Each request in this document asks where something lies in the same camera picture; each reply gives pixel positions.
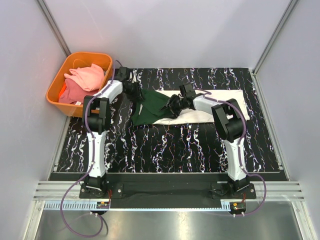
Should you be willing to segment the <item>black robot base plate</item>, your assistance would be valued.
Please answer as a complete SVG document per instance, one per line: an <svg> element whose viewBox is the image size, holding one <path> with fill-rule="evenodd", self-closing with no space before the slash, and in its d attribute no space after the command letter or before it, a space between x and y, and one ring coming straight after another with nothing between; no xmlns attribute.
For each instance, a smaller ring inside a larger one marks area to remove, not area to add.
<svg viewBox="0 0 320 240"><path fill-rule="evenodd" d="M228 181L225 173L108 173L107 192L85 191L81 199L102 201L111 198L111 208L147 210L213 209L222 200L242 201L257 198L252 183L245 189L226 196L212 193Z"/></svg>

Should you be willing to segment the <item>white green raglan t-shirt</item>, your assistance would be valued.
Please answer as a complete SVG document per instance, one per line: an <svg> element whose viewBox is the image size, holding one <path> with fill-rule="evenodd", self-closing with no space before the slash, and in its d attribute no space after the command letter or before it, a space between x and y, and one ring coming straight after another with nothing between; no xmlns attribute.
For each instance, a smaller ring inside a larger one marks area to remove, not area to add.
<svg viewBox="0 0 320 240"><path fill-rule="evenodd" d="M242 90L199 90L195 102L177 90L142 90L143 101L135 103L134 126L213 123L211 107L221 101L236 100L246 121L250 120Z"/></svg>

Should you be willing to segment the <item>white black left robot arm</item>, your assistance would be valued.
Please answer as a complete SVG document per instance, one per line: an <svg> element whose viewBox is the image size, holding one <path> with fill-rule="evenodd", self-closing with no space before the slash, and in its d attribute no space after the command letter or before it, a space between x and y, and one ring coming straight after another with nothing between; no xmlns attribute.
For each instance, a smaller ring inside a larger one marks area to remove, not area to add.
<svg viewBox="0 0 320 240"><path fill-rule="evenodd" d="M81 179L85 191L103 198L108 193L107 170L104 163L105 141L111 125L111 102L126 94L132 102L143 101L144 95L133 70L121 66L117 74L93 96L84 97L82 125L88 139L87 173Z"/></svg>

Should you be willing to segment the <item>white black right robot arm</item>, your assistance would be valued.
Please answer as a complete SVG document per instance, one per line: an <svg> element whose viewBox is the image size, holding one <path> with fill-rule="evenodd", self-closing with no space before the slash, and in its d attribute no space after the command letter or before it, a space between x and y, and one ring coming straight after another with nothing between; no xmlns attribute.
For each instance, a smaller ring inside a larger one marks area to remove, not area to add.
<svg viewBox="0 0 320 240"><path fill-rule="evenodd" d="M212 193L219 197L229 195L239 198L250 184L245 167L244 138L247 122L236 99L218 100L209 97L210 92L197 93L190 84L179 87L180 94L174 94L162 106L170 118L177 118L184 109L192 109L212 114L215 130L223 140L228 160L228 181Z"/></svg>

